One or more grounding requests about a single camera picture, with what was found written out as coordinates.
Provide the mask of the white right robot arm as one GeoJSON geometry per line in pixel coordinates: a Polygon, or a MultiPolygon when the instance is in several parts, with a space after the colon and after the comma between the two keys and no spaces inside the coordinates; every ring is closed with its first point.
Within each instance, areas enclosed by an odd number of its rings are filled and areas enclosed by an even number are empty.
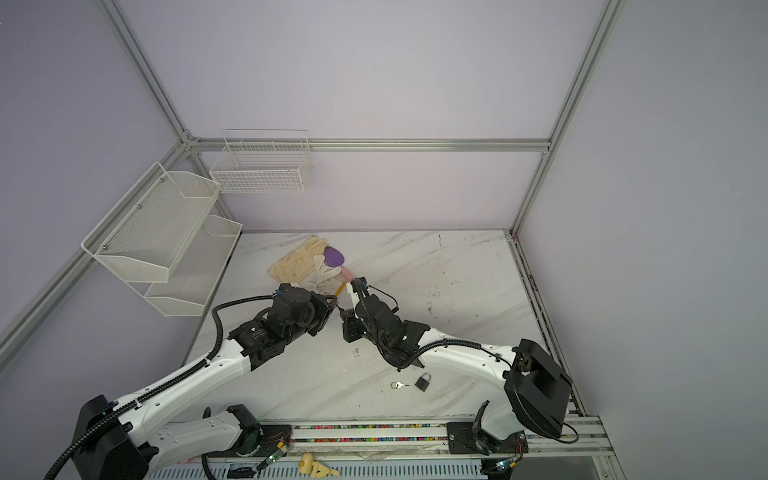
{"type": "Polygon", "coordinates": [[[485,382],[505,399],[492,406],[481,403],[474,420],[460,433],[448,428],[450,441],[471,453],[496,454],[514,446],[527,451],[530,431],[560,444],[579,440],[565,416],[573,381],[538,343],[522,339],[516,346],[490,345],[445,334],[427,324],[403,320],[389,307],[380,289],[358,278],[346,286],[352,307],[341,312],[344,340],[371,342],[383,360],[399,371],[418,367],[445,369],[485,382]]]}

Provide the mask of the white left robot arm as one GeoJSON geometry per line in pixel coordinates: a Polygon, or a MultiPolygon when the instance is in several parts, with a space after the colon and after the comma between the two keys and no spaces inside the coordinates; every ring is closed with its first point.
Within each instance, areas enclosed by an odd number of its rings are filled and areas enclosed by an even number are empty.
{"type": "Polygon", "coordinates": [[[224,331],[219,313],[245,301],[236,299],[213,307],[214,345],[192,365],[116,400],[99,395],[87,402],[71,444],[54,461],[46,478],[56,478],[72,462],[83,479],[143,479],[171,463],[232,449],[257,432],[258,421],[242,405],[174,428],[168,423],[218,387],[281,355],[302,335],[317,335],[338,303],[334,295],[289,283],[264,299],[269,307],[230,333],[224,331]]]}

